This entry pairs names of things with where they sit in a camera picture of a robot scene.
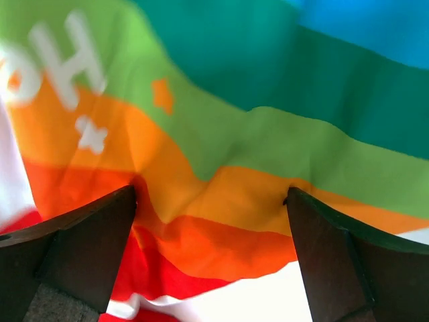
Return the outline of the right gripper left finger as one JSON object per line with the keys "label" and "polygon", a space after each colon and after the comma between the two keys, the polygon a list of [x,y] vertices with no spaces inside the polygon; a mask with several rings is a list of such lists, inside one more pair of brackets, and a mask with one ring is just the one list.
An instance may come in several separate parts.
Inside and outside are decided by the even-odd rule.
{"label": "right gripper left finger", "polygon": [[1,234],[2,321],[98,321],[136,212],[132,186]]}

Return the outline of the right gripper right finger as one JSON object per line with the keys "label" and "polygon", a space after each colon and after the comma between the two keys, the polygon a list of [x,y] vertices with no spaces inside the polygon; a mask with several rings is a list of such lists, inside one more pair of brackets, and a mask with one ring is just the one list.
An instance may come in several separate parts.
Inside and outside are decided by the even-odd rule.
{"label": "right gripper right finger", "polygon": [[284,201],[313,321],[428,321],[428,246],[293,187]]}

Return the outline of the rainbow striped kids jacket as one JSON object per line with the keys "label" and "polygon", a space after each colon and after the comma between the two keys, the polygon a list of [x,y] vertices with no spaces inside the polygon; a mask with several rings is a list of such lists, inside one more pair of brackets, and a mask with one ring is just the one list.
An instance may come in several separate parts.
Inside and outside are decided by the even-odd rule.
{"label": "rainbow striped kids jacket", "polygon": [[428,2],[2,1],[1,231],[128,184],[103,321],[301,321],[291,188],[428,243]]}

